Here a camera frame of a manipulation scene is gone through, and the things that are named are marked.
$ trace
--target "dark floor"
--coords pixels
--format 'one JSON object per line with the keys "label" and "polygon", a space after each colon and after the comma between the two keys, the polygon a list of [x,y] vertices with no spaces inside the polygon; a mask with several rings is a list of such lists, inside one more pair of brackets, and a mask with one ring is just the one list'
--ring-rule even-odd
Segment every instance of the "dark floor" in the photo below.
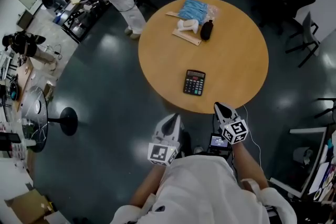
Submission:
{"label": "dark floor", "polygon": [[[153,0],[158,6],[173,0]],[[250,8],[258,0],[224,0],[259,22]],[[154,10],[141,8],[146,19]],[[83,216],[93,223],[109,223],[115,210],[128,202],[151,168],[147,147],[158,120],[173,110],[181,112],[193,145],[208,146],[212,116],[165,106],[147,83],[138,60],[138,44],[123,34],[126,27],[112,8],[99,20],[74,53],[57,84],[49,114],[58,117],[70,106],[78,113],[75,136],[66,137],[59,126],[49,128],[45,149],[36,161],[35,186],[47,194],[68,218]],[[323,42],[318,57],[297,68],[308,51],[285,54],[300,43],[286,42],[295,31],[285,25],[279,37],[276,28],[261,29],[269,51],[269,69],[264,86],[246,104],[248,126],[261,147],[262,167],[269,177],[281,134],[298,127],[319,127],[331,121],[318,120],[326,102],[318,97],[334,96],[336,52],[333,41]],[[246,118],[244,108],[238,113]],[[255,159],[258,148],[250,138],[245,145]]]}

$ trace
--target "calculator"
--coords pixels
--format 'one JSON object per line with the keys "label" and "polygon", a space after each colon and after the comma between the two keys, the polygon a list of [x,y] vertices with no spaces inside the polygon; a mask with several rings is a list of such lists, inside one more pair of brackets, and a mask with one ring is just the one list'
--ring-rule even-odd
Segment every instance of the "calculator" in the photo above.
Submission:
{"label": "calculator", "polygon": [[205,73],[197,70],[187,70],[183,92],[201,96],[203,93]]}

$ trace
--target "white sleeve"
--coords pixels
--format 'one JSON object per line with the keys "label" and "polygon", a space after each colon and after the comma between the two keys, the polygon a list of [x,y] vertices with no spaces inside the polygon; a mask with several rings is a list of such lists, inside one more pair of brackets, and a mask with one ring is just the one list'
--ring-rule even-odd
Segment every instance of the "white sleeve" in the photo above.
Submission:
{"label": "white sleeve", "polygon": [[297,217],[294,209],[274,188],[265,188],[260,192],[263,205],[274,206],[282,224],[296,224]]}
{"label": "white sleeve", "polygon": [[140,216],[141,209],[133,205],[120,207],[114,214],[111,224],[126,224],[129,221],[136,222]]}

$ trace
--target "white device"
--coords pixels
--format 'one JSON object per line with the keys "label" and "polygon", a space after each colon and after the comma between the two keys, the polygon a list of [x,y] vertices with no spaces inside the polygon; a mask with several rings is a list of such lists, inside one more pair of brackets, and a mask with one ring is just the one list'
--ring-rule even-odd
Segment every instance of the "white device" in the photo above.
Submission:
{"label": "white device", "polygon": [[198,31],[198,20],[191,19],[191,20],[179,20],[177,22],[177,29],[179,31],[186,31],[186,30],[192,30],[195,34]]}
{"label": "white device", "polygon": [[179,138],[183,130],[184,126],[178,113],[162,119],[156,125],[147,159],[153,164],[170,166],[180,150]]}
{"label": "white device", "polygon": [[244,141],[248,134],[248,127],[237,111],[231,106],[219,102],[215,103],[214,109],[219,122],[219,133],[222,134],[222,137],[228,140],[231,145]]}

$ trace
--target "shoe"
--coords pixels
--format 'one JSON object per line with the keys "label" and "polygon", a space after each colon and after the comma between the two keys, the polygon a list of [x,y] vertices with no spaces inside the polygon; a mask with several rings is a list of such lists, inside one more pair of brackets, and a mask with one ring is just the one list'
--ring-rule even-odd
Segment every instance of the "shoe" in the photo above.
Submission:
{"label": "shoe", "polygon": [[132,39],[138,39],[138,38],[140,38],[140,36],[141,36],[141,34],[132,34],[132,35],[130,35],[130,38],[132,38]]}
{"label": "shoe", "polygon": [[126,28],[125,31],[124,31],[125,35],[130,35],[133,33],[133,31],[130,29],[130,28]]}
{"label": "shoe", "polygon": [[57,61],[54,60],[49,64],[49,71],[54,71],[57,67]]}
{"label": "shoe", "polygon": [[204,152],[204,149],[201,146],[197,146],[194,148],[194,154]]}

